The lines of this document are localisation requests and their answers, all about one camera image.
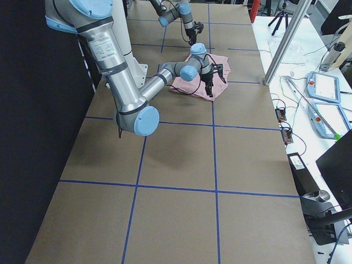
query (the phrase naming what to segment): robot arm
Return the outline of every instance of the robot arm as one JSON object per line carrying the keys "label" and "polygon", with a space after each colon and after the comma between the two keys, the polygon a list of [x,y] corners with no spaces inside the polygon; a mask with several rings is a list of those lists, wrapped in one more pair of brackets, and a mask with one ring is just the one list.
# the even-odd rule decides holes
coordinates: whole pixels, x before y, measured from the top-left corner
{"label": "robot arm", "polygon": [[193,45],[197,42],[197,35],[202,33],[204,25],[200,22],[194,22],[192,10],[189,3],[177,3],[173,8],[167,10],[162,4],[162,0],[149,0],[159,16],[159,22],[162,26],[167,26],[178,18],[181,18],[185,27],[186,35],[189,38],[188,44]]}
{"label": "robot arm", "polygon": [[198,72],[212,86],[214,67],[209,64],[204,44],[192,46],[187,62],[164,64],[162,70],[139,90],[113,34],[112,0],[46,0],[49,27],[84,37],[102,75],[109,82],[117,106],[116,122],[120,130],[137,135],[152,134],[159,124],[153,99],[176,76],[191,81]]}

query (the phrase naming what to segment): red cylinder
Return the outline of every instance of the red cylinder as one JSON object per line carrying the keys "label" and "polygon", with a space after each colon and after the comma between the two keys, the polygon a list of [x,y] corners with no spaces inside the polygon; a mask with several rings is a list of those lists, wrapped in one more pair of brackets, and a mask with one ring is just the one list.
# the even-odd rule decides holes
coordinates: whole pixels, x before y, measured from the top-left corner
{"label": "red cylinder", "polygon": [[249,15],[252,23],[254,23],[255,16],[257,16],[259,6],[260,6],[260,0],[254,0],[253,5],[252,5],[252,9],[251,9],[251,13]]}

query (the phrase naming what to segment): black tripod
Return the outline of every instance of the black tripod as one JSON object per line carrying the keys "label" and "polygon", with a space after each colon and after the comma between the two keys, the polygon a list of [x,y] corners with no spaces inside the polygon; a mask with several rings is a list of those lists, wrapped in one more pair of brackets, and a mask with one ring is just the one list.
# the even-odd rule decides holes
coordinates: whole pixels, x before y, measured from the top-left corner
{"label": "black tripod", "polygon": [[271,26],[271,24],[274,23],[274,21],[279,18],[279,21],[277,22],[275,28],[274,28],[274,31],[272,32],[272,36],[275,35],[275,32],[279,29],[280,27],[280,23],[281,23],[281,20],[283,17],[285,17],[285,25],[286,25],[286,29],[288,27],[288,13],[286,12],[286,1],[284,1],[284,3],[282,4],[282,11],[280,13],[278,13],[274,19],[268,24],[268,26]]}

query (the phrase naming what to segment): pink cloth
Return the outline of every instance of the pink cloth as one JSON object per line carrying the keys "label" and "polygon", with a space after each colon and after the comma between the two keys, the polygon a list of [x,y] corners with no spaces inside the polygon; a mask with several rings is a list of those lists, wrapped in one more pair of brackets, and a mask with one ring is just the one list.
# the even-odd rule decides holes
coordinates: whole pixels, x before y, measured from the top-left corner
{"label": "pink cloth", "polygon": [[[220,63],[223,64],[223,76],[227,82],[227,76],[231,72],[230,66],[227,63],[228,57],[218,56],[218,55],[214,55],[214,54],[211,54],[210,56],[214,59],[214,61],[217,64],[220,64]],[[200,79],[199,74],[193,79],[193,81],[185,81],[181,77],[176,77],[174,82],[172,83],[172,85],[175,86],[179,91],[190,94],[197,89],[197,87],[199,85],[199,79]],[[198,96],[198,97],[202,97],[202,98],[209,100],[209,101],[214,101],[215,98],[218,97],[227,88],[228,84],[227,83],[224,84],[217,73],[214,73],[213,83],[214,83],[214,86],[212,89],[213,97],[209,97],[205,93],[204,82],[201,82],[199,89],[193,95]],[[170,90],[177,92],[177,90],[172,87],[170,87]]]}

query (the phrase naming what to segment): chair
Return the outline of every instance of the chair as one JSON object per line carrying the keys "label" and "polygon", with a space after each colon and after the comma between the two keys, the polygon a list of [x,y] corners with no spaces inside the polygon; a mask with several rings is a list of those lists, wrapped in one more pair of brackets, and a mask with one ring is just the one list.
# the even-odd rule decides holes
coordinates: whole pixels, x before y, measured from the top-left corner
{"label": "chair", "polygon": [[[297,9],[297,6],[298,6],[298,2],[299,0],[280,0],[276,6],[276,10],[275,10],[275,13],[274,14],[277,14],[278,12],[282,11],[282,5],[284,3],[284,1],[286,1],[286,12],[289,14],[289,15],[293,15],[293,13],[295,13],[296,9]],[[316,4],[316,0],[312,0],[310,6],[308,7],[308,10],[307,10],[307,14],[308,15],[311,15],[315,9],[315,4]]]}

